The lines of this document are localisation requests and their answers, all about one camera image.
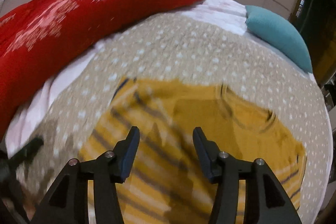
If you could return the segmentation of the yellow striped knit sweater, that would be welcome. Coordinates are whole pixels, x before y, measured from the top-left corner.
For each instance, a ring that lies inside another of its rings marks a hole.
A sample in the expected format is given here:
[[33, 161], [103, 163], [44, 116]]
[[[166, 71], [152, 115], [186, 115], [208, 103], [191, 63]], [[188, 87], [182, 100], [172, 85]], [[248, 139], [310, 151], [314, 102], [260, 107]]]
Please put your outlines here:
[[226, 85], [122, 79], [80, 156], [94, 159], [140, 131], [130, 177], [117, 188], [126, 223], [207, 223], [216, 187], [204, 176], [193, 129], [236, 159], [262, 158], [293, 206], [300, 206], [306, 152], [276, 114], [237, 96]]

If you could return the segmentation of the red pillow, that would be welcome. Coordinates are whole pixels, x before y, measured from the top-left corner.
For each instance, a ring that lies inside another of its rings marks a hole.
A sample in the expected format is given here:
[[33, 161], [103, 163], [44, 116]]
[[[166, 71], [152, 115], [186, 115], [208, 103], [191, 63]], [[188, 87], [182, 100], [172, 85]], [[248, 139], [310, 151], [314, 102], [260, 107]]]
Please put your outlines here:
[[32, 0], [1, 17], [1, 133], [17, 108], [98, 40], [202, 0]]

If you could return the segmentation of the teal pillow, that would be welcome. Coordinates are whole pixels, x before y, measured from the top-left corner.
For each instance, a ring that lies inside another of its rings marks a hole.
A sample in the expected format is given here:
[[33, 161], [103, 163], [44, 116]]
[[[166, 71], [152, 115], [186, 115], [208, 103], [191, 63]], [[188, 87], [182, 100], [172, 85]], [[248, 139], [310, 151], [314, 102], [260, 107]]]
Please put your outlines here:
[[245, 24], [251, 33], [281, 51], [304, 72], [313, 72], [306, 43], [289, 21], [262, 7], [246, 5], [245, 9]]

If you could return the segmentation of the beige dotted quilt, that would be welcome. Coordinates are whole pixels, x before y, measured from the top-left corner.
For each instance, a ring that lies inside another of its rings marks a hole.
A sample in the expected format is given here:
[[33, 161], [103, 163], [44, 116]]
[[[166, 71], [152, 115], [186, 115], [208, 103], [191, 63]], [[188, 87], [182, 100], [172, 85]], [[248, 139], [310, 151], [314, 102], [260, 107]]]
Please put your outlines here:
[[44, 146], [17, 176], [35, 202], [42, 200], [70, 158], [84, 160], [80, 151], [108, 111], [122, 79], [179, 81], [226, 85], [276, 114], [305, 149], [297, 211], [303, 223], [315, 221], [332, 160], [329, 120], [316, 82], [252, 40], [187, 16], [155, 15], [111, 40], [56, 98], [34, 130]]

